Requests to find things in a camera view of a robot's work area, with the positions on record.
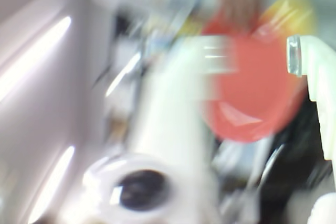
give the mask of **white wall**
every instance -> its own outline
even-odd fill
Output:
[[[0,200],[7,176],[3,166],[19,175],[14,191],[3,199],[0,215],[6,224],[27,223],[38,191],[68,146],[76,147],[65,180],[71,182],[87,143],[102,141],[99,120],[106,87],[91,88],[108,55],[111,14],[88,0],[29,1],[0,0],[0,70],[51,21],[70,15],[72,24],[37,70],[0,103]],[[69,186],[58,191],[52,207],[59,206]]]

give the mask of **black circle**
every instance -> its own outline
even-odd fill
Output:
[[[119,184],[120,204],[133,211],[149,211],[164,204],[170,194],[166,177],[153,170],[127,175]]]

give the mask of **yellow object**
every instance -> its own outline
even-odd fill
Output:
[[[308,0],[278,0],[262,15],[261,20],[284,39],[291,35],[314,35],[316,18]]]

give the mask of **red object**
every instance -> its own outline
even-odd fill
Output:
[[[306,80],[287,72],[286,38],[272,34],[241,35],[221,18],[209,22],[203,35],[228,36],[237,63],[234,73],[210,77],[217,101],[206,101],[205,120],[221,138],[255,142],[283,129],[306,95]]]

